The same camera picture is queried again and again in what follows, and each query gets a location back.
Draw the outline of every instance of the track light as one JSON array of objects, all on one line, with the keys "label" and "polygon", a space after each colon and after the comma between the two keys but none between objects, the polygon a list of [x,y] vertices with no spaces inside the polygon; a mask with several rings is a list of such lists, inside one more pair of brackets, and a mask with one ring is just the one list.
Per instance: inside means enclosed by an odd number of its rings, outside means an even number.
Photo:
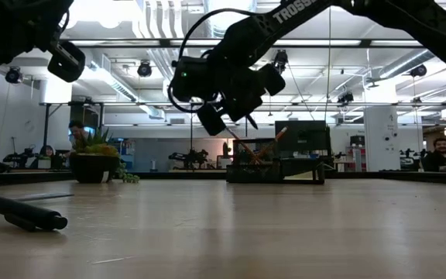
[{"label": "track light", "polygon": [[140,61],[139,69],[137,69],[137,74],[141,78],[147,78],[150,77],[153,73],[153,69],[151,68],[151,61],[149,60],[142,60]]},{"label": "track light", "polygon": [[282,74],[285,71],[287,64],[288,64],[288,55],[286,55],[286,50],[278,50],[275,59],[272,62],[273,67],[280,74]]},{"label": "track light", "polygon": [[424,65],[417,66],[409,72],[409,75],[413,78],[423,77],[426,74],[427,74],[427,68]]},{"label": "track light", "polygon": [[23,74],[19,67],[10,67],[6,73],[5,79],[10,84],[21,84],[23,81]]},{"label": "track light", "polygon": [[347,91],[345,94],[338,96],[338,103],[345,104],[353,101],[354,95],[350,91]]}]

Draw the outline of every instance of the wooden table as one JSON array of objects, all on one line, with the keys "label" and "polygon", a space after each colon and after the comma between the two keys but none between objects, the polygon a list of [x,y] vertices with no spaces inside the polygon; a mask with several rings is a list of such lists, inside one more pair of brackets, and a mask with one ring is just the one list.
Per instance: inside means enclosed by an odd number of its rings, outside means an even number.
[{"label": "wooden table", "polygon": [[446,278],[446,186],[329,180],[53,182],[0,187],[68,217],[55,233],[0,216],[0,278]]}]

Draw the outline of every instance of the camera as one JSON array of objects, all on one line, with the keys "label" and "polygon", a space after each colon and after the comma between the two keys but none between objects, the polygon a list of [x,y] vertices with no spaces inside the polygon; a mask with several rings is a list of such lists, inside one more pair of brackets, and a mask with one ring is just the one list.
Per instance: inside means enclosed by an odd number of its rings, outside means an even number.
[{"label": "camera", "polygon": [[149,60],[142,60],[140,61],[139,69],[137,69],[137,74],[141,78],[147,78],[150,77],[153,73],[153,69],[151,68],[151,61]]},{"label": "camera", "polygon": [[10,84],[21,84],[23,81],[23,74],[19,67],[10,67],[6,73],[5,79]]}]

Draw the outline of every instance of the robotic arm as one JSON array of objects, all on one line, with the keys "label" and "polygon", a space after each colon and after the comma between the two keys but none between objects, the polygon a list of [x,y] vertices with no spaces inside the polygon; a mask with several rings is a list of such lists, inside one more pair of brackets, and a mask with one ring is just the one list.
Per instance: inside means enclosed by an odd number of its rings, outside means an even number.
[{"label": "robotic arm", "polygon": [[[230,26],[224,39],[206,53],[207,58],[180,57],[174,61],[177,69],[168,88],[170,100],[179,110],[196,112],[212,136],[225,129],[223,114],[228,114],[232,121],[247,117],[257,128],[250,113],[262,104],[261,96],[266,91],[275,95],[285,82],[270,64],[258,71],[249,67],[279,38],[332,5],[382,26],[408,32],[446,63],[446,11],[434,0],[283,0],[271,12],[247,12],[249,17]],[[223,9],[212,15],[226,11],[235,12]],[[182,102],[197,97],[204,104],[198,110],[189,110],[177,105],[173,97]]]},{"label": "robotic arm", "polygon": [[73,1],[0,0],[0,65],[36,47],[52,53],[51,73],[67,82],[76,81],[84,70],[85,55],[70,42],[58,43],[64,30],[60,21],[65,14],[69,16]]}]

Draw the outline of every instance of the green plant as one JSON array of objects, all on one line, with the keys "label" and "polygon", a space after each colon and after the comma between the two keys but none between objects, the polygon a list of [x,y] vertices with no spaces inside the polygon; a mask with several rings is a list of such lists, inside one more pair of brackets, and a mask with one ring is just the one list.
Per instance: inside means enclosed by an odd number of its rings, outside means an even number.
[{"label": "green plant", "polygon": [[122,179],[125,183],[139,183],[140,177],[133,174],[127,174],[126,166],[127,164],[121,163],[116,171],[120,179]]},{"label": "green plant", "polygon": [[120,157],[116,147],[108,145],[108,134],[109,129],[104,134],[99,129],[95,134],[89,133],[87,137],[82,136],[74,143],[75,153]]}]

